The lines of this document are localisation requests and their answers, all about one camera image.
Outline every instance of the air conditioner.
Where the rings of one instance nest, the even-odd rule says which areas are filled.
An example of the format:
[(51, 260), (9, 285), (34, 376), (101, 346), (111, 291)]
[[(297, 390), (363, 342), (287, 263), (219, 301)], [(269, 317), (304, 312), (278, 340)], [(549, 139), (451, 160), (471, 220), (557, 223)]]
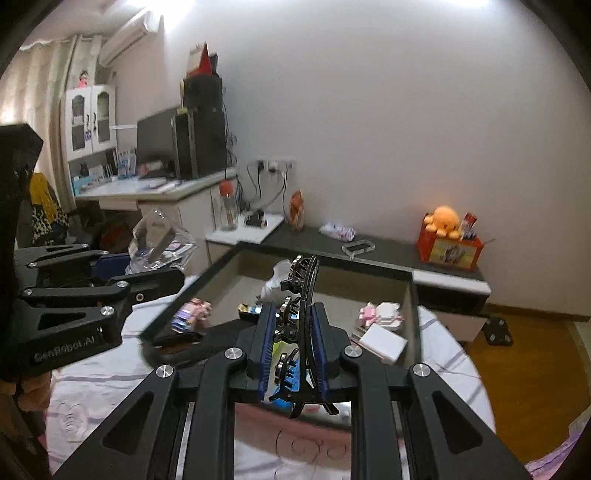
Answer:
[(142, 38), (158, 33), (160, 16), (155, 12), (145, 10), (134, 16), (102, 46), (99, 53), (99, 63), (103, 67), (108, 67), (124, 51)]

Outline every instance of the orange octopus plush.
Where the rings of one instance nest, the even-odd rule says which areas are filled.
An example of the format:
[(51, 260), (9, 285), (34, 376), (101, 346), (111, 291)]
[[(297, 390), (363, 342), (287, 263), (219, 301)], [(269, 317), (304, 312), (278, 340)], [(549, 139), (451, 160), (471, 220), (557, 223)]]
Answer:
[(456, 211), (443, 205), (437, 207), (433, 215), (427, 215), (423, 222), (426, 224), (425, 230), (427, 232), (435, 232), (437, 236), (448, 237), (451, 240), (460, 238), (460, 218)]

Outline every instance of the yellow clothing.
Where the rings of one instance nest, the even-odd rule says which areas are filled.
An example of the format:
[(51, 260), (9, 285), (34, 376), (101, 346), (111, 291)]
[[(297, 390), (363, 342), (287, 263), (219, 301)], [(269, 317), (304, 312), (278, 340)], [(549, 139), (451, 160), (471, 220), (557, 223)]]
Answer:
[(31, 193), (31, 203), (41, 205), (43, 213), (45, 213), (45, 217), (51, 225), (57, 215), (57, 206), (51, 195), (49, 195), (49, 186), (43, 173), (33, 174), (29, 192)]

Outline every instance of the curtain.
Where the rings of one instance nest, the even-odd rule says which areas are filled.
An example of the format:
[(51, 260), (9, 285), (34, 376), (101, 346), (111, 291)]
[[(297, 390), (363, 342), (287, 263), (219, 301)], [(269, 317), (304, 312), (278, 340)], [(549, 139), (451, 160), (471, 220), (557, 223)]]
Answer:
[(35, 170), (47, 177), (66, 212), (75, 205), (62, 157), (60, 102), (83, 70), (94, 84), (101, 45), (101, 35), (35, 43), (17, 52), (0, 79), (0, 124), (26, 122), (43, 139)]

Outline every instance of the red storage box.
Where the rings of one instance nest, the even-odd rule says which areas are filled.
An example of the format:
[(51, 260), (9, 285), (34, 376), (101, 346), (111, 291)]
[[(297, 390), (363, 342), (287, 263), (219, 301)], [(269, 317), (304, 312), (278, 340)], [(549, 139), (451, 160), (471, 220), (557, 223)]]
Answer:
[(441, 238), (435, 232), (427, 232), (425, 224), (417, 241), (421, 261), (456, 267), (463, 270), (474, 270), (484, 244), (476, 236), (474, 240), (451, 240)]

